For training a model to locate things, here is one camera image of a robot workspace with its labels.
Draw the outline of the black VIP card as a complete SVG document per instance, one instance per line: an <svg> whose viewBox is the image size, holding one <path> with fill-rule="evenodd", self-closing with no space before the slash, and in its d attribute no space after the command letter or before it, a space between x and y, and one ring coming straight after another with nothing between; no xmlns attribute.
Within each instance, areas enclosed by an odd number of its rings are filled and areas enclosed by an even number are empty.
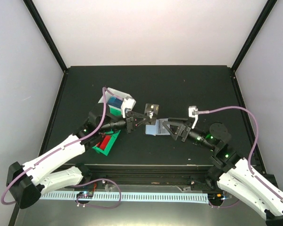
<svg viewBox="0 0 283 226"><path fill-rule="evenodd" d="M159 105L157 104L146 104L144 115L146 116L146 125L155 125L159 111Z"/></svg>

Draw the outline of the red credit card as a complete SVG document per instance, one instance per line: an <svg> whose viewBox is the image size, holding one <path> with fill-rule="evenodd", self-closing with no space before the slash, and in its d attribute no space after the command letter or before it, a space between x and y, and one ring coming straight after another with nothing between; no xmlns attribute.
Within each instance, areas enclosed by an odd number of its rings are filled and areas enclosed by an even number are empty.
<svg viewBox="0 0 283 226"><path fill-rule="evenodd" d="M105 150L105 148L107 147L109 141L111 139L110 135L107 136L103 136L101 141L97 144L97 147L101 150Z"/></svg>

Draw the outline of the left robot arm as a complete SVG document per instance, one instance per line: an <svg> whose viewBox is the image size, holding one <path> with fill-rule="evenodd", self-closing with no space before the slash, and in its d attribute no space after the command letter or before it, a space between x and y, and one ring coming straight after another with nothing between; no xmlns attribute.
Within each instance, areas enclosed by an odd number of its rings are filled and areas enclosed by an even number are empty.
<svg viewBox="0 0 283 226"><path fill-rule="evenodd" d="M85 153L97 143L106 132L125 129L128 133L140 125L154 122L157 115L125 110L115 115L106 103L97 103L89 112L82 126L62 143L45 154L24 164L14 162L8 168L6 193L11 193L13 204L26 209L35 204L43 194L67 186L88 187L92 182L89 169L79 163L67 170L55 170L67 161Z"/></svg>

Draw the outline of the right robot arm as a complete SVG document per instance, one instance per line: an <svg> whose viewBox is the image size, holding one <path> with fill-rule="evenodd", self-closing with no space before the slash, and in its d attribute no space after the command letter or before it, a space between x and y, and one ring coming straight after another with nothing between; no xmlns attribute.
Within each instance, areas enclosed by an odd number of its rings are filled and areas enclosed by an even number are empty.
<svg viewBox="0 0 283 226"><path fill-rule="evenodd" d="M213 166L205 177L210 190L223 190L255 210L268 226L283 226L283 192L248 164L228 143L231 134L215 122L204 132L188 119L172 118L162 123L174 140L191 140L212 152Z"/></svg>

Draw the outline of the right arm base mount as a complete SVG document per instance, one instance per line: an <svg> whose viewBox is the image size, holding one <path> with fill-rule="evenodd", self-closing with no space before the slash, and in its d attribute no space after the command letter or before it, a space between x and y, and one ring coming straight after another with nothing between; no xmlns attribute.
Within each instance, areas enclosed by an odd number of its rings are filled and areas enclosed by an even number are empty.
<svg viewBox="0 0 283 226"><path fill-rule="evenodd" d="M217 187L216 181L209 177L207 174L193 174L189 177L190 184L197 186L198 188L204 188L205 190L215 191Z"/></svg>

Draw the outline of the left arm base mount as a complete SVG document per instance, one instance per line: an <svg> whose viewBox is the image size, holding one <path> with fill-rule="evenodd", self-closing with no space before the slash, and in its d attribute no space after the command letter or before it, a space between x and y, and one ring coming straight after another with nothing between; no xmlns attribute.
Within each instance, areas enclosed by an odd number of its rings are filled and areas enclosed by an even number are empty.
<svg viewBox="0 0 283 226"><path fill-rule="evenodd" d="M85 183L96 180L96 179L100 179L100 178L108 178L107 174L103 174L103 173L94 173L91 176L87 177ZM91 190L96 190L96 189L101 189L105 186L107 182L105 180L100 180L91 184L88 184L85 186L85 188Z"/></svg>

